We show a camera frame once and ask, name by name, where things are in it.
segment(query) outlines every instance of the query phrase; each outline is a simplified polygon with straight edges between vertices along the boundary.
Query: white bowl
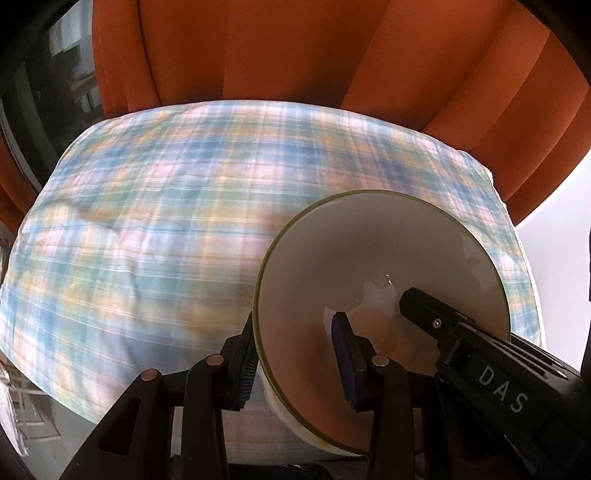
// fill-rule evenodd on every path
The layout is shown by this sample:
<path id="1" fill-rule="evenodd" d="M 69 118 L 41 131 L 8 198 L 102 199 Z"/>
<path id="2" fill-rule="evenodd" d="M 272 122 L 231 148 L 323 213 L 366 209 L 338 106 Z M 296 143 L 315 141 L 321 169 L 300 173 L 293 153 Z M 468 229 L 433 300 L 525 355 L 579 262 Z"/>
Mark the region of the white bowl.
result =
<path id="1" fill-rule="evenodd" d="M 372 413 L 345 400 L 330 340 L 344 311 L 356 335 L 409 371 L 433 375 L 436 341 L 400 315 L 417 287 L 509 338 L 505 290 L 486 251 L 456 219 L 415 197 L 357 190 L 321 200 L 273 241 L 255 287 L 256 348 L 281 418 L 332 452 L 366 453 Z"/>

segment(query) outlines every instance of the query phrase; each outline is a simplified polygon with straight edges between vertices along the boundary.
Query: bowl rim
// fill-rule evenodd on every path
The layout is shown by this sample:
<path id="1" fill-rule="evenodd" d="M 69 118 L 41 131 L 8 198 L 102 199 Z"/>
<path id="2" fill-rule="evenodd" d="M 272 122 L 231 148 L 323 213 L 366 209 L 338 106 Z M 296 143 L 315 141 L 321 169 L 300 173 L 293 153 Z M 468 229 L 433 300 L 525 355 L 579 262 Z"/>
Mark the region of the bowl rim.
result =
<path id="1" fill-rule="evenodd" d="M 337 447 L 341 450 L 344 450 L 346 452 L 355 453 L 358 455 L 367 455 L 367 451 L 352 448 L 352 447 L 345 445 L 335 439 L 330 438 L 328 435 L 321 432 L 318 428 L 316 428 L 308 420 L 306 420 L 296 410 L 296 408 L 293 405 L 291 405 L 289 400 L 287 400 L 287 396 L 283 393 L 283 391 L 279 387 L 277 380 L 275 379 L 275 377 L 271 371 L 271 368 L 269 367 L 267 357 L 265 355 L 265 349 L 262 346 L 258 310 L 259 310 L 259 295 L 261 292 L 261 284 L 262 284 L 263 276 L 265 274 L 265 269 L 267 267 L 269 259 L 271 258 L 272 253 L 274 252 L 275 248 L 277 247 L 277 245 L 279 244 L 279 242 L 281 241 L 283 236 L 287 233 L 287 231 L 292 226 L 294 226 L 294 224 L 296 222 L 298 222 L 301 218 L 303 218 L 306 214 L 310 213 L 312 210 L 317 209 L 319 206 L 324 205 L 325 203 L 329 203 L 329 202 L 332 202 L 333 200 L 340 199 L 340 198 L 347 197 L 347 196 L 353 196 L 353 195 L 357 195 L 357 194 L 367 194 L 367 193 L 384 193 L 384 194 L 390 194 L 390 195 L 399 196 L 399 197 L 406 197 L 407 199 L 427 205 L 428 207 L 438 211 L 439 213 L 442 213 L 443 215 L 445 215 L 448 218 L 450 218 L 451 220 L 453 220 L 456 224 L 458 224 L 464 230 L 464 232 L 466 234 L 468 234 L 470 237 L 472 237 L 475 244 L 478 245 L 478 247 L 485 253 L 486 257 L 488 258 L 488 260 L 490 261 L 490 263 L 494 267 L 497 282 L 498 282 L 499 286 L 501 287 L 503 298 L 505 299 L 506 316 L 507 316 L 507 337 L 509 337 L 511 335 L 511 311 L 509 310 L 509 300 L 507 299 L 505 287 L 503 285 L 503 282 L 501 280 L 501 276 L 499 275 L 499 271 L 498 271 L 495 263 L 492 261 L 491 256 L 488 254 L 488 252 L 482 246 L 482 244 L 478 241 L 478 239 L 472 234 L 472 232 L 470 230 L 468 230 L 468 228 L 466 228 L 457 218 L 450 215 L 449 213 L 447 213 L 445 210 L 439 208 L 438 206 L 433 205 L 432 203 L 429 203 L 426 200 L 420 199 L 420 198 L 415 197 L 413 195 L 409 195 L 407 193 L 395 192 L 393 190 L 357 189 L 357 190 L 349 190 L 347 192 L 336 193 L 336 194 L 330 195 L 328 197 L 325 197 L 321 200 L 318 200 L 317 202 L 314 202 L 312 205 L 306 207 L 300 213 L 296 214 L 291 220 L 289 220 L 289 222 L 287 222 L 285 224 L 285 226 L 281 229 L 281 231 L 277 234 L 277 236 L 271 242 L 271 245 L 269 246 L 269 248 L 267 249 L 267 252 L 265 253 L 265 257 L 263 257 L 263 260 L 261 262 L 261 268 L 259 269 L 259 273 L 256 277 L 254 298 L 253 298 L 253 302 L 252 302 L 252 330 L 253 330 L 253 334 L 254 334 L 256 351 L 257 351 L 258 357 L 259 357 L 259 363 L 261 364 L 263 373 L 265 374 L 267 381 L 268 381 L 269 385 L 271 386 L 273 392 L 275 393 L 275 395 L 277 396 L 279 401 L 283 404 L 283 406 L 287 409 L 287 411 L 295 418 L 295 420 L 301 426 L 303 426 L 310 433 L 314 434 L 320 440 L 322 440 L 334 447 Z"/>

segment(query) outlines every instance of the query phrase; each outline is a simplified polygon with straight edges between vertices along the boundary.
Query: pillow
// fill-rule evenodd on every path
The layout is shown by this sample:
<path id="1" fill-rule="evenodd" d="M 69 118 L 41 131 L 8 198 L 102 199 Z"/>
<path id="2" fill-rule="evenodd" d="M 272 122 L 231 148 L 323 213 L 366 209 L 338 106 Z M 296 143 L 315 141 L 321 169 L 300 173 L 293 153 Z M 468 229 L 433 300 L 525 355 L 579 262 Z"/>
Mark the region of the pillow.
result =
<path id="1" fill-rule="evenodd" d="M 464 224 L 499 271 L 512 331 L 542 345 L 525 254 L 474 158 L 356 113 L 246 100 L 132 113 L 75 140 L 12 249 L 0 350 L 97 423 L 142 370 L 168 374 L 219 351 L 242 330 L 281 228 L 357 189 L 407 193 Z M 246 408 L 224 421 L 231 462 L 330 457 L 282 423 L 260 378 Z"/>

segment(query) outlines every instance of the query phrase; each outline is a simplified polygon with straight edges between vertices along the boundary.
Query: orange fabric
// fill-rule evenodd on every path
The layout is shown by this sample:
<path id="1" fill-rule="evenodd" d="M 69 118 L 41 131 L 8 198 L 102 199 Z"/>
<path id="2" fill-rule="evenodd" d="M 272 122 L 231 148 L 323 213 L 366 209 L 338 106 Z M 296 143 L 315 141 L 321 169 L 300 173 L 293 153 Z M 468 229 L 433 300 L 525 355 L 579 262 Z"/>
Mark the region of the orange fabric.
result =
<path id="1" fill-rule="evenodd" d="M 4 188 L 0 187 L 0 221 L 15 235 L 24 215 L 10 199 Z"/>
<path id="2" fill-rule="evenodd" d="M 347 109 L 470 152 L 518 223 L 591 143 L 589 87 L 517 0 L 95 0 L 107 116 L 212 99 Z"/>
<path id="3" fill-rule="evenodd" d="M 93 55 L 105 115 L 160 106 L 144 50 L 137 1 L 99 1 L 93 4 L 92 13 Z"/>
<path id="4" fill-rule="evenodd" d="M 36 198 L 37 192 L 22 175 L 0 133 L 0 221 L 16 235 Z"/>
<path id="5" fill-rule="evenodd" d="M 18 168 L 6 139 L 0 133 L 0 186 L 22 213 L 27 213 L 37 192 Z"/>

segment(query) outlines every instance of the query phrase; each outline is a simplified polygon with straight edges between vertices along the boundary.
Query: white wall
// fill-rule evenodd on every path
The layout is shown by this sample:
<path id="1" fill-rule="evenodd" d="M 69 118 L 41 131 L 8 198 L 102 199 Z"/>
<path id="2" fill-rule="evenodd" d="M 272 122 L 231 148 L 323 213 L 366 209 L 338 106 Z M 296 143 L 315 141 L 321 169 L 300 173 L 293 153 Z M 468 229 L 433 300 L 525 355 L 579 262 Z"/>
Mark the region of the white wall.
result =
<path id="1" fill-rule="evenodd" d="M 591 152 L 517 232 L 537 283 L 547 349 L 576 369 L 583 359 L 589 302 Z"/>

